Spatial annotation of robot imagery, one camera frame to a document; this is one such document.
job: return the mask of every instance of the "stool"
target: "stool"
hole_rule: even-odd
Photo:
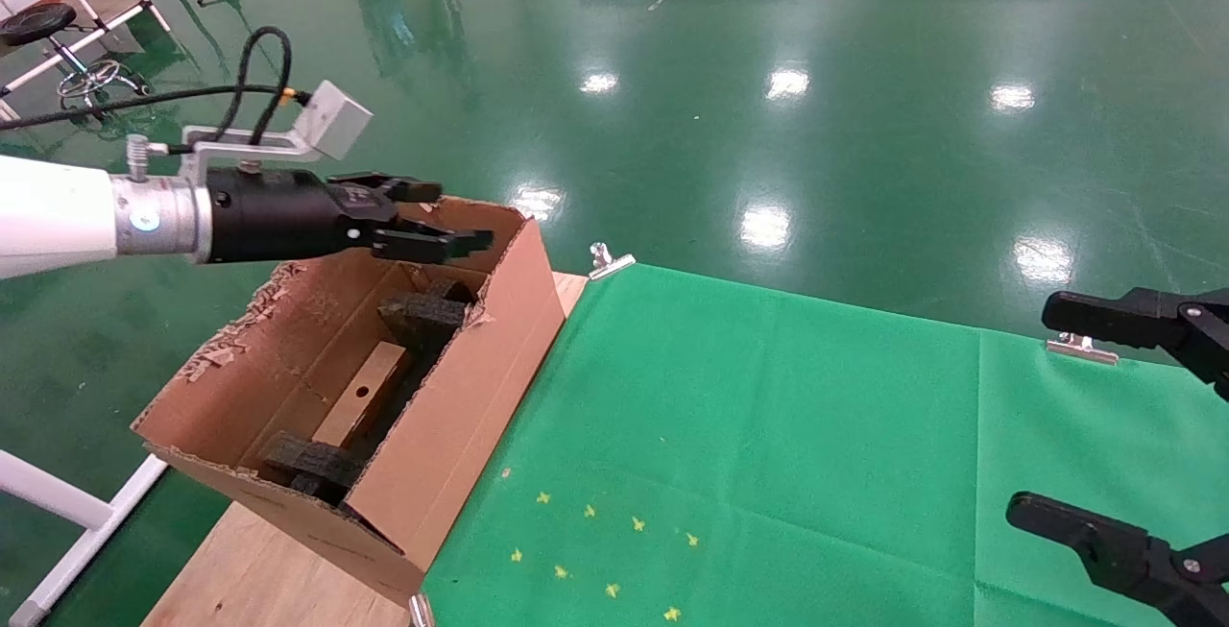
[[[0,23],[0,41],[9,45],[26,45],[42,39],[49,42],[52,49],[69,66],[68,75],[57,87],[60,107],[68,106],[68,98],[80,98],[85,106],[95,107],[91,97],[100,93],[112,81],[118,81],[138,95],[149,95],[149,85],[140,75],[123,64],[113,61],[113,59],[98,59],[98,61],[86,65],[73,50],[53,37],[53,33],[61,32],[73,25],[76,15],[76,9],[66,2],[43,2],[28,6]]]

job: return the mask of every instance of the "robotic arm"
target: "robotic arm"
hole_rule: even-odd
[[[1163,349],[1229,401],[1229,289],[1198,296],[1132,289],[1121,299],[1058,291],[1041,321]],[[1155,607],[1176,627],[1229,627],[1229,535],[1176,550],[1138,526],[1031,492],[1011,497],[1007,520],[1075,551],[1094,585]]]
[[[371,118],[324,81],[286,133],[187,127],[177,176],[149,176],[170,146],[129,135],[130,173],[0,156],[0,278],[118,256],[184,253],[198,263],[304,259],[350,247],[442,263],[484,251],[490,230],[439,230],[398,215],[433,203],[438,183],[379,173],[320,177],[261,160],[343,159]],[[210,160],[238,160],[211,167]]]

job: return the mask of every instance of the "white frame leg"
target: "white frame leg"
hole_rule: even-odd
[[[145,462],[108,504],[9,452],[0,451],[0,491],[76,521],[86,529],[29,594],[26,602],[9,618],[9,627],[36,627],[43,622],[55,601],[73,585],[163,471],[166,461],[154,455],[145,457]]]

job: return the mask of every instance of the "green cloth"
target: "green cloth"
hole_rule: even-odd
[[[1227,434],[1180,369],[635,266],[585,290],[425,590],[442,627],[1168,625],[1007,503],[1202,541]]]

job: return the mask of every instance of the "wooden table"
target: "wooden table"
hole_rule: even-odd
[[[587,278],[554,275],[565,315]],[[238,503],[141,627],[407,627],[409,613]]]

